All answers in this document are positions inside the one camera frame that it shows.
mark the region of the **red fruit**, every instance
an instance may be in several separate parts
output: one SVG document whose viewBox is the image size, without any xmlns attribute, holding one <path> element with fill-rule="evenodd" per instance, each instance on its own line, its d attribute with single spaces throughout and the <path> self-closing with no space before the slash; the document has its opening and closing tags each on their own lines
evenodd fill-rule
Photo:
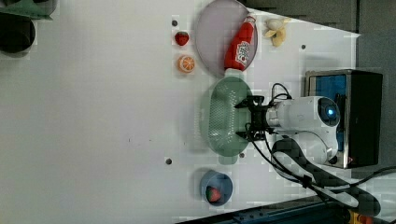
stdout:
<svg viewBox="0 0 396 224">
<path fill-rule="evenodd" d="M 189 34 L 187 32 L 177 32 L 175 35 L 175 40 L 180 46 L 184 46 L 189 42 Z"/>
<path fill-rule="evenodd" d="M 206 198 L 210 203 L 215 203 L 221 198 L 220 191 L 212 187 L 207 187 Z"/>
</svg>

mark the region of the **white tabletop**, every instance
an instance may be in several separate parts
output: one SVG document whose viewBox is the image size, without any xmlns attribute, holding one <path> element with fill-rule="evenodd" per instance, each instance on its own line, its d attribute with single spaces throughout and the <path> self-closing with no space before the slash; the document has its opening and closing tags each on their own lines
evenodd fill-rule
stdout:
<svg viewBox="0 0 396 224">
<path fill-rule="evenodd" d="M 61 1 L 53 21 L 37 23 L 27 56 L 1 55 L 1 223 L 174 223 L 313 195 L 251 146 L 237 164 L 219 164 L 200 137 L 201 97 L 219 80 L 193 45 L 208 2 Z M 276 17 L 260 13 L 259 34 Z M 182 49 L 172 18 L 192 37 Z M 282 82 L 297 97 L 306 70 L 355 66 L 355 37 L 293 20 L 280 48 L 261 35 L 247 82 L 265 96 Z M 182 53 L 198 62 L 191 75 L 175 68 Z M 222 207 L 199 195 L 208 169 L 233 180 Z"/>
</svg>

